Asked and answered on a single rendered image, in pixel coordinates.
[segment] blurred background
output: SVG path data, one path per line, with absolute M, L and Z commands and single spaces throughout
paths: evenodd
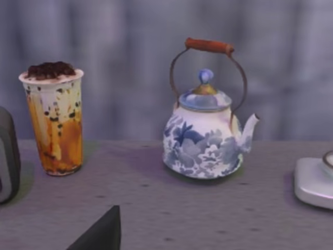
M 161 139 L 175 97 L 169 65 L 187 37 L 234 45 L 257 113 L 257 140 L 333 139 L 331 0 L 1 0 L 0 105 L 21 139 L 33 138 L 18 75 L 63 60 L 85 71 L 86 139 Z M 242 81 L 223 55 L 190 51 L 177 62 L 181 92 L 201 68 L 240 101 Z

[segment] black object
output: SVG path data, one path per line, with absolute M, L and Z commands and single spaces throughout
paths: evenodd
M 120 207 L 113 206 L 67 250 L 120 250 Z
M 0 107 L 0 204 L 15 197 L 20 186 L 21 160 L 14 121 Z

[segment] gray tabletop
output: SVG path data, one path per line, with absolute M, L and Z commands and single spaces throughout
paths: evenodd
M 44 174 L 33 141 L 20 141 L 22 185 L 0 207 L 0 249 L 64 250 L 120 205 L 122 250 L 329 249 L 333 212 L 301 203 L 293 169 L 325 142 L 255 142 L 229 178 L 197 181 L 163 166 L 160 142 L 86 142 L 83 168 Z

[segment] blue and white floral teapot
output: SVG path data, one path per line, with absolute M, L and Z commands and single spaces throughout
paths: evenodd
M 229 44 L 188 38 L 186 49 L 179 53 L 170 67 L 170 84 L 177 101 L 163 135 L 163 161 L 172 170 L 196 179 L 215 179 L 235 172 L 242 164 L 243 153 L 251 150 L 254 127 L 259 121 L 253 114 L 242 130 L 234 112 L 247 95 L 247 79 L 242 67 L 232 57 Z M 236 65 L 244 82 L 244 94 L 233 110 L 232 100 L 210 85 L 213 72 L 203 69 L 199 73 L 201 84 L 179 95 L 173 68 L 177 59 L 190 48 L 223 53 Z

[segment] teapot handle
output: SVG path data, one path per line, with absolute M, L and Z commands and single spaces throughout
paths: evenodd
M 208 41 L 208 40 L 198 40 L 198 39 L 192 39 L 192 38 L 188 38 L 185 41 L 185 47 L 186 49 L 182 52 L 180 52 L 171 62 L 170 65 L 170 85 L 171 85 L 171 89 L 172 91 L 175 93 L 176 95 L 176 108 L 179 107 L 179 92 L 176 88 L 176 85 L 174 83 L 174 79 L 173 79 L 173 69 L 174 66 L 176 64 L 176 61 L 178 60 L 178 58 L 184 54 L 185 52 L 187 52 L 190 48 L 192 49 L 196 49 L 198 51 L 206 51 L 206 52 L 213 52 L 213 53 L 221 53 L 221 54 L 226 54 L 229 59 L 234 63 L 234 65 L 237 67 L 237 69 L 239 70 L 242 80 L 243 80 L 243 96 L 242 99 L 239 103 L 238 106 L 236 106 L 236 108 L 234 108 L 231 112 L 231 119 L 230 119 L 230 123 L 232 124 L 232 119 L 234 116 L 235 111 L 240 108 L 247 96 L 247 91 L 248 91 L 248 82 L 247 82 L 247 78 L 245 75 L 245 72 L 242 68 L 242 66 L 232 57 L 232 52 L 234 52 L 234 48 L 227 43 L 222 43 L 222 42 L 218 42 L 218 41 Z

